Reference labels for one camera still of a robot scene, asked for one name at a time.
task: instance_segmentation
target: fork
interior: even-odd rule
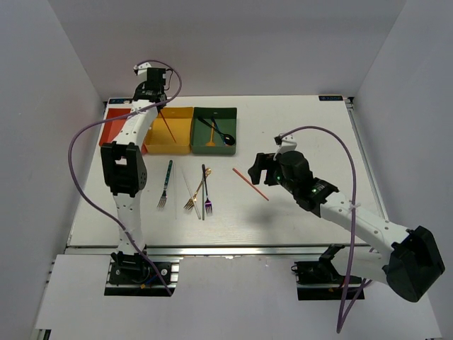
[[[173,161],[170,160],[170,162],[168,163],[167,175],[165,176],[164,191],[159,200],[159,203],[157,203],[157,209],[159,209],[159,210],[163,210],[165,207],[165,203],[167,203],[167,188],[168,188],[168,181],[170,180],[172,166],[173,166]]]
[[[203,181],[205,182],[205,189],[206,189],[206,202],[205,202],[205,210],[206,210],[206,215],[211,216],[212,215],[212,203],[210,201],[210,197],[207,193],[207,184],[206,184],[206,170],[205,170],[205,165],[202,164],[202,169],[203,169]]]
[[[206,174],[206,177],[208,177],[211,174],[211,169],[206,168],[205,174]],[[197,194],[198,194],[198,191],[200,191],[202,185],[203,185],[203,178],[202,178],[200,185],[198,186],[196,192],[193,194],[193,197],[189,198],[187,203],[184,205],[184,209],[186,209],[187,211],[190,211],[193,209],[193,203],[197,202]]]

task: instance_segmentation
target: gold fork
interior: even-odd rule
[[[211,168],[206,168],[206,172],[205,172],[206,177],[208,177],[211,174],[211,172],[212,172]],[[184,205],[184,209],[186,209],[187,211],[190,211],[193,209],[193,203],[197,201],[197,194],[198,194],[198,191],[200,191],[202,185],[203,185],[203,179],[201,180],[200,185],[198,186],[196,192],[193,194],[193,197],[189,198],[187,203]]]

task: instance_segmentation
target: spoon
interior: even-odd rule
[[[199,120],[201,123],[205,124],[206,126],[209,126],[210,128],[212,128],[212,129],[213,129],[215,132],[217,132],[220,136],[223,136],[226,145],[235,145],[235,144],[236,144],[236,140],[234,139],[233,136],[229,135],[228,133],[223,133],[222,131],[220,131],[219,129],[215,128],[214,126],[212,126],[211,124],[209,124],[206,120],[204,120],[204,119],[201,118],[201,117],[198,117],[198,120]]]

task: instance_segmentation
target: white panel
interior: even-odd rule
[[[430,290],[453,339],[453,3],[409,1],[357,95],[357,116],[394,222],[432,230],[447,270]]]
[[[184,96],[351,96],[404,1],[50,3],[107,99],[129,95],[136,86],[132,66],[150,57],[178,68]]]
[[[223,96],[181,97],[174,106],[237,107],[238,145],[233,157],[192,155],[144,156],[147,186],[142,191],[142,229],[148,245],[275,245],[349,243],[350,233],[302,210],[280,186],[263,184],[267,202],[248,186],[232,168],[247,174],[259,152],[275,152],[274,136],[302,125],[318,125],[337,133],[350,148],[357,168],[357,199],[377,213],[367,173],[342,101],[320,102],[318,96]],[[309,160],[315,176],[340,188],[348,197],[352,174],[345,151],[324,132],[305,130],[294,134],[298,150]],[[174,161],[164,212],[156,209],[169,159]],[[212,168],[208,177],[213,217],[198,220],[195,211],[184,213],[189,195],[180,168],[183,167],[192,190],[201,180],[201,164]],[[116,214],[110,189],[103,180],[101,151],[97,147],[86,184],[86,194],[101,207]],[[74,219],[70,245],[116,246],[119,242],[115,222],[81,200]]]
[[[2,1],[0,46],[0,329],[23,340],[74,215],[69,141],[102,104],[47,1]],[[82,179],[92,137],[74,153]]]
[[[37,327],[51,340],[415,340],[439,336],[427,298],[376,283],[340,335],[338,301],[297,301],[291,259],[187,258],[172,297],[103,296],[109,256],[60,255]]]

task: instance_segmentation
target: black wire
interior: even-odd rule
[[[166,71],[171,71],[170,78],[168,78],[168,87],[164,89],[164,91],[168,91],[170,89],[170,81],[171,77],[173,76],[173,69],[167,69]]]

